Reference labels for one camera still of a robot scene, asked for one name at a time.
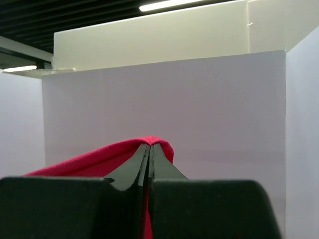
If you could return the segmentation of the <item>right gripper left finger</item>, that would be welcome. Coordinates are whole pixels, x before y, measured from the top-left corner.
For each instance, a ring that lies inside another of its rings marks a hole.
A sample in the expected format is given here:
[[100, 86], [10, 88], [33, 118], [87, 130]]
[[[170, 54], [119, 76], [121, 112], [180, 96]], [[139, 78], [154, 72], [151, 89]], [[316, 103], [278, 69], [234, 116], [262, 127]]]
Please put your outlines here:
[[141, 239], [150, 147], [105, 177], [6, 177], [3, 239]]

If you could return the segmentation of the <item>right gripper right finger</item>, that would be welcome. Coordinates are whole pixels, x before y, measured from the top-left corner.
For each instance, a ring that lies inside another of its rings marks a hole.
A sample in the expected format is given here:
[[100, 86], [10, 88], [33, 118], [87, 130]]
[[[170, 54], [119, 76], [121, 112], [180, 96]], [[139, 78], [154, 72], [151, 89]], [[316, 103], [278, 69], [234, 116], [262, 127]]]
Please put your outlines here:
[[156, 239], [279, 239], [264, 188], [253, 180], [191, 180], [150, 151], [149, 214]]

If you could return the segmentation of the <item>crimson red t-shirt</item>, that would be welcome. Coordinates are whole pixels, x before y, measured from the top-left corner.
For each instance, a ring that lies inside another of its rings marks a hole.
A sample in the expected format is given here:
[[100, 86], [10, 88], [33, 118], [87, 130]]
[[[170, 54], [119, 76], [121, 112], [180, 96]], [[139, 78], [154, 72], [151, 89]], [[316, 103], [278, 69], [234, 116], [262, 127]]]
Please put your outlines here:
[[149, 146], [159, 144], [164, 156], [173, 163], [174, 150], [169, 142], [157, 136], [145, 136], [105, 145], [60, 163], [29, 172], [25, 176], [103, 177], [132, 157], [141, 144]]

